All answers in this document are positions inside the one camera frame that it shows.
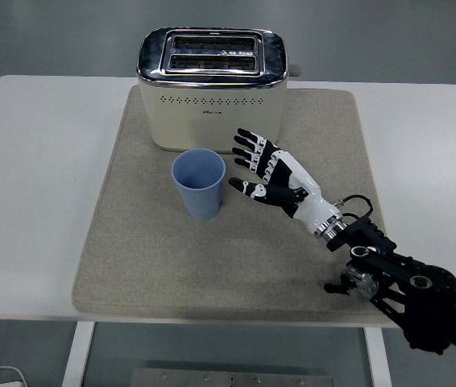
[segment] white robotic hand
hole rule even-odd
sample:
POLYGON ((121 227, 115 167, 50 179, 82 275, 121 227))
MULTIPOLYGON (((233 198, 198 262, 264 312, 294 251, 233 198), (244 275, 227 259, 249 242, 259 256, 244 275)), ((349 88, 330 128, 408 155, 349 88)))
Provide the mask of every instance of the white robotic hand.
POLYGON ((322 197, 319 185, 294 157, 251 131, 238 129, 238 134, 235 141, 249 151, 233 148, 235 155, 243 157, 235 159, 235 164, 250 169, 267 184, 232 177, 230 185, 257 202, 282 207, 315 236, 329 240, 335 227, 343 227, 338 208, 322 197))

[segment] toaster vent hole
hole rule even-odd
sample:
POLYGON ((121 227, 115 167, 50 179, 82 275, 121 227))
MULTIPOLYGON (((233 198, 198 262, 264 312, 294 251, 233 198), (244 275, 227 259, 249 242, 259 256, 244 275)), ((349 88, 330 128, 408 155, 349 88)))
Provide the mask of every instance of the toaster vent hole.
POLYGON ((222 105, 226 105, 226 106, 233 106, 233 105, 243 105, 243 106, 246 106, 246 105, 263 105, 264 104, 264 99, 263 98, 242 98, 242 99, 239 99, 239 98, 234 98, 234 99, 230 99, 230 98, 227 98, 227 99, 222 99, 222 98, 218 98, 218 99, 214 99, 214 98, 189 98, 189 97, 165 97, 165 96, 161 96, 160 97, 160 101, 162 103, 179 103, 179 104, 187 104, 187 105, 190 105, 190 104, 194 104, 194 105, 198 105, 198 104, 201 104, 201 105, 219 105, 219 106, 222 106, 222 105))

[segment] toaster slot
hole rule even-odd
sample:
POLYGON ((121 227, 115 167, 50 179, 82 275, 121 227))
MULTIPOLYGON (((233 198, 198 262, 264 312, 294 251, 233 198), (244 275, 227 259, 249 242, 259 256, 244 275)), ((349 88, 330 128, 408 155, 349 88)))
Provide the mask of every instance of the toaster slot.
POLYGON ((254 51, 255 38, 237 36, 175 36, 173 48, 186 50, 254 51))
POLYGON ((254 56, 172 55, 171 73, 251 73, 258 72, 254 56))

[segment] metal plate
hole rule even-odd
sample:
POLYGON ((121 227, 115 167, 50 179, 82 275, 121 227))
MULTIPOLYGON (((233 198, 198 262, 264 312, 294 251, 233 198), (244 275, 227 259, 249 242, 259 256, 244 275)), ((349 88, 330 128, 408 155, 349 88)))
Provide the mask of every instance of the metal plate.
POLYGON ((136 368, 131 387, 333 387, 331 377, 136 368))

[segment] cup rim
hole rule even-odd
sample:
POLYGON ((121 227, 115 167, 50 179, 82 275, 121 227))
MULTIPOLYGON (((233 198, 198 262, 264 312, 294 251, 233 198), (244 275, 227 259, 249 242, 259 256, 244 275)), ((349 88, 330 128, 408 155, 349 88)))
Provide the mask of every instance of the cup rim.
POLYGON ((184 189, 187 189, 187 190, 190 190, 190 191, 205 191, 207 189, 210 189, 212 187, 214 187, 215 185, 219 184, 219 181, 222 181, 222 179, 224 178, 226 174, 226 163, 224 161, 224 159, 221 157, 221 155, 219 155, 219 153, 213 151, 212 149, 208 149, 208 148, 192 148, 192 149, 188 149, 186 150, 185 152, 182 152, 180 155, 178 155, 178 157, 176 157, 174 159, 174 161, 172 162, 172 165, 171 165, 171 177, 172 179, 174 180, 174 182, 179 185, 179 187, 182 187, 184 189), (208 185, 206 187, 202 187, 202 188, 191 188, 191 187, 188 187, 187 185, 183 185, 181 184, 174 176, 174 165, 176 164, 176 162, 178 161, 178 159, 180 157, 182 157, 185 153, 190 153, 190 152, 195 152, 195 151, 207 151, 207 152, 210 152, 210 153, 213 153, 215 156, 218 157, 218 159, 221 161, 222 163, 222 173, 221 173, 221 176, 214 182, 212 183, 211 185, 208 185))

